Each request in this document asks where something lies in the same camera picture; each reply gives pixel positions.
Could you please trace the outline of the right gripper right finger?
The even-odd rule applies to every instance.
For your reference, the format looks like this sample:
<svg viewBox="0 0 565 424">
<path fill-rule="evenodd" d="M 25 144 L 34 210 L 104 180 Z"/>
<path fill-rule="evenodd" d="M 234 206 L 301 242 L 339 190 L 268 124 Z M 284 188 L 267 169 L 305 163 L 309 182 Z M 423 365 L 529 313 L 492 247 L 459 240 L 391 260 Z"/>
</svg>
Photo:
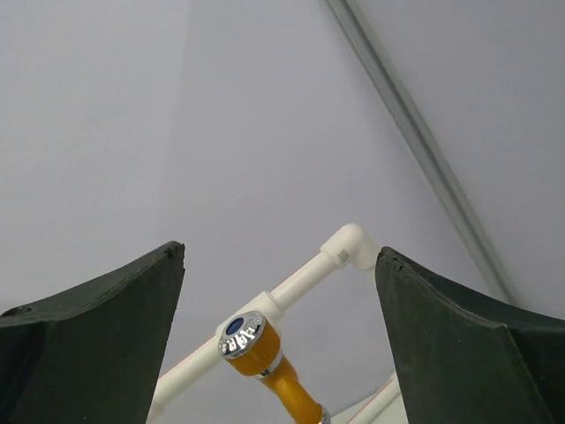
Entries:
<svg viewBox="0 0 565 424">
<path fill-rule="evenodd" d="M 500 302 L 391 247 L 375 283 L 410 423 L 562 423 L 564 321 Z"/>
</svg>

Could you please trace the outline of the orange faucet chrome knob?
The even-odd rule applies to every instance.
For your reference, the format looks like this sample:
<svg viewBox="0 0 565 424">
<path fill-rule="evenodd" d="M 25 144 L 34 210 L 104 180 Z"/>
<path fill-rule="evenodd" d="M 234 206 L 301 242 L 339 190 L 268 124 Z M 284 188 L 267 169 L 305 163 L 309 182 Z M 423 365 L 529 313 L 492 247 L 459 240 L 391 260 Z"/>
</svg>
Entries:
<svg viewBox="0 0 565 424">
<path fill-rule="evenodd" d="M 260 381 L 280 400 L 298 424 L 329 423 L 331 415 L 299 381 L 283 353 L 273 324 L 259 311 L 248 311 L 228 320 L 219 336 L 222 359 L 246 377 Z"/>
</svg>

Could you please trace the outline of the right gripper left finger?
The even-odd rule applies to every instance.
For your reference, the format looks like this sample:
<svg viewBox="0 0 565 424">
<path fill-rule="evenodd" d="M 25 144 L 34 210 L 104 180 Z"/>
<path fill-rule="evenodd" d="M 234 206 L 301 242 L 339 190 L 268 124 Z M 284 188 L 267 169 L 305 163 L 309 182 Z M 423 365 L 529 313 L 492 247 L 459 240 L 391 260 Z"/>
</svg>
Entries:
<svg viewBox="0 0 565 424">
<path fill-rule="evenodd" d="M 4 423 L 147 420 L 183 284 L 171 241 L 1 316 Z"/>
</svg>

